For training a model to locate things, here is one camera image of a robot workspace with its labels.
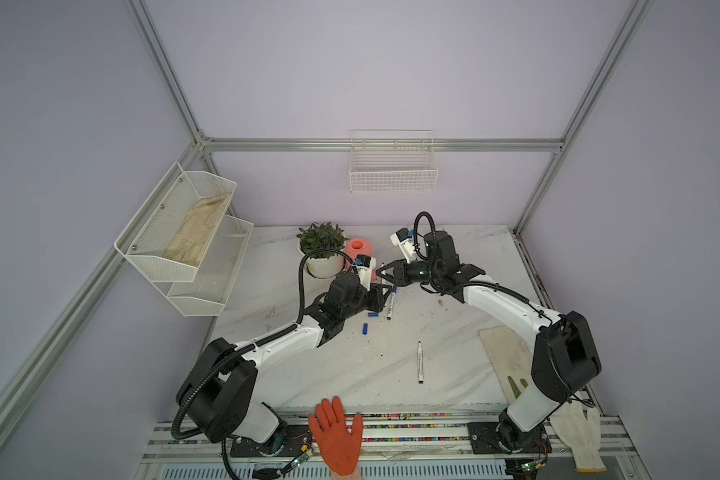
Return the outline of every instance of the potted plant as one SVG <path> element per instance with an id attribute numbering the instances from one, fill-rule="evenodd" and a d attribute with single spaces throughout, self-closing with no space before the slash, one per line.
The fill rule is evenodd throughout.
<path id="1" fill-rule="evenodd" d="M 306 230 L 298 229 L 301 233 L 298 237 L 298 251 L 302 254 L 310 254 L 319 248 L 334 248 L 342 250 L 344 243 L 349 240 L 344 236 L 344 230 L 338 225 L 333 226 L 331 222 L 317 224 L 312 222 Z M 332 278 L 344 270 L 344 256 L 333 252 L 323 252 L 307 259 L 307 272 L 315 278 Z"/>

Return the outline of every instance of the table surface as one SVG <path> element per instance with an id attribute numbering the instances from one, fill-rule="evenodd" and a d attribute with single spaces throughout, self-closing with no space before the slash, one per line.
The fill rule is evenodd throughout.
<path id="1" fill-rule="evenodd" d="M 402 258 L 389 236 L 400 226 L 346 226 L 346 236 L 373 245 L 378 264 Z M 505 225 L 447 225 L 461 262 L 538 302 L 511 232 Z M 243 259 L 230 302 L 212 339 L 248 340 L 293 321 L 298 314 L 298 228 L 258 226 Z M 306 302 L 328 290 L 330 280 L 305 274 Z M 398 288 L 392 320 L 347 319 L 325 345 L 268 370 L 256 381 L 254 401 L 273 408 L 309 410 L 340 396 L 351 411 L 454 412 L 503 408 L 507 399 L 478 331 L 501 325 L 487 313 L 419 286 Z M 368 334 L 362 334 L 363 323 Z M 424 350 L 424 383 L 418 383 L 417 345 Z"/>

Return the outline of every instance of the marker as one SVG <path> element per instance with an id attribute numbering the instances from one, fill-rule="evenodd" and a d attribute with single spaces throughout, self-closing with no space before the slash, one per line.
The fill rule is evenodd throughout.
<path id="1" fill-rule="evenodd" d="M 424 383 L 424 352 L 421 342 L 418 343 L 418 382 Z"/>
<path id="2" fill-rule="evenodd" d="M 392 287 L 392 294 L 389 296 L 389 310 L 387 310 L 387 320 L 392 320 L 392 305 L 394 305 L 394 296 L 398 292 L 398 286 Z"/>

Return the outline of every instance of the orange glove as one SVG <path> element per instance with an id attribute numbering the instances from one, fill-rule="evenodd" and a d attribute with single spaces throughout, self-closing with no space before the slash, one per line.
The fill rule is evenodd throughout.
<path id="1" fill-rule="evenodd" d="M 360 458 L 362 415 L 355 415 L 352 433 L 349 433 L 344 407 L 338 397 L 333 397 L 333 406 L 327 399 L 323 399 L 315 408 L 315 413 L 317 418 L 309 414 L 309 429 L 320 447 L 323 461 L 336 475 L 353 474 Z"/>

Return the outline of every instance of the white work glove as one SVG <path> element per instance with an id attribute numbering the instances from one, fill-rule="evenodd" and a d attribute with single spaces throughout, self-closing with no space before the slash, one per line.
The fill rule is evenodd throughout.
<path id="1" fill-rule="evenodd" d="M 600 412 L 588 408 L 586 418 L 581 402 L 564 403 L 550 416 L 557 437 L 574 453 L 578 472 L 599 473 L 606 470 L 600 454 Z"/>

